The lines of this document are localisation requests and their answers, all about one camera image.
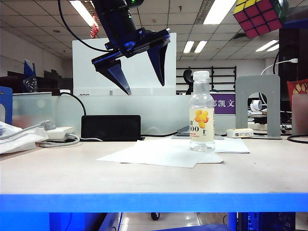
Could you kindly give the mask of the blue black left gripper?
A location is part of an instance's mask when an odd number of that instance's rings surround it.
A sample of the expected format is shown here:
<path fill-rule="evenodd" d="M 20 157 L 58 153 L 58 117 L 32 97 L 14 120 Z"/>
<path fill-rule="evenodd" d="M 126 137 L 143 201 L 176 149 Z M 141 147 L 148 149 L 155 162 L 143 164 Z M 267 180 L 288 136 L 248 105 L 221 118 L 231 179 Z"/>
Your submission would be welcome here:
<path fill-rule="evenodd" d="M 92 59 L 91 62 L 92 64 L 99 64 L 114 60 L 107 69 L 111 74 L 111 81 L 124 93 L 131 95 L 129 84 L 121 68 L 121 61 L 115 59 L 122 56 L 129 58 L 146 51 L 158 81 L 164 86 L 165 57 L 168 43 L 170 43 L 170 34 L 167 29 L 155 32 L 142 27 L 106 43 L 107 53 Z"/>

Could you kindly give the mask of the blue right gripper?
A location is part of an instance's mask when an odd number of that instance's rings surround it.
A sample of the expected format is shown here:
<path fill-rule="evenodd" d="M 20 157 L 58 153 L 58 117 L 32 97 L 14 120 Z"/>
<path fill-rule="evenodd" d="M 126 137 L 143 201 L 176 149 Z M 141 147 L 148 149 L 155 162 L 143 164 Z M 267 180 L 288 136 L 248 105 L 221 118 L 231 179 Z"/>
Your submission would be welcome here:
<path fill-rule="evenodd" d="M 278 1 L 281 11 L 279 19 L 283 28 L 308 28 L 308 7 L 290 7 L 287 0 Z"/>

